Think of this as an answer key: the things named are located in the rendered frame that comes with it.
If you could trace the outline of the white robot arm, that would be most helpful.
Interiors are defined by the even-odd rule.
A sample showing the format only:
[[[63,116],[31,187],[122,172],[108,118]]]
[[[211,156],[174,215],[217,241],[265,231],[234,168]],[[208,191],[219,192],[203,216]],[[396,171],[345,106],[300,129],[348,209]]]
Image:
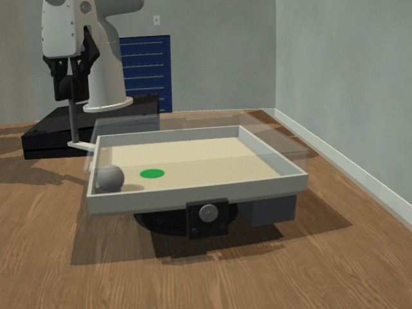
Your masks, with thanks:
[[[88,75],[89,104],[83,106],[84,112],[112,111],[133,103],[126,97],[118,32],[106,17],[136,12],[143,5],[144,0],[95,0],[100,56]]]

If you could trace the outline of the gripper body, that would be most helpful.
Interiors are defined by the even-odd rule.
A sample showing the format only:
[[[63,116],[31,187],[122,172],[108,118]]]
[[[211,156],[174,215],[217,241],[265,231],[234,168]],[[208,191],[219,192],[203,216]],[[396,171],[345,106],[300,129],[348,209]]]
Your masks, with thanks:
[[[87,26],[99,50],[98,20],[94,0],[43,0],[44,56],[57,59],[81,55],[79,52],[85,50],[84,26]]]

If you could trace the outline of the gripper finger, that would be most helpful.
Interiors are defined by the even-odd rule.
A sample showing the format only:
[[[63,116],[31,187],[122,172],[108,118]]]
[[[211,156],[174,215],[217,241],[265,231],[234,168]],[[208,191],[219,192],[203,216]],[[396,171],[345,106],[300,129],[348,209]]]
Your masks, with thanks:
[[[70,77],[71,81],[71,97],[72,101],[82,102],[89,100],[89,84],[88,75],[91,72],[93,63],[99,58],[100,52],[87,28],[84,26],[84,51],[76,57],[70,57],[71,69],[73,77]],[[81,60],[78,64],[78,60]]]
[[[48,59],[43,55],[43,61],[48,65],[53,77],[54,94],[56,101],[66,100],[59,91],[59,84],[61,80],[67,76],[68,73],[68,58]],[[60,61],[61,64],[60,64]]]

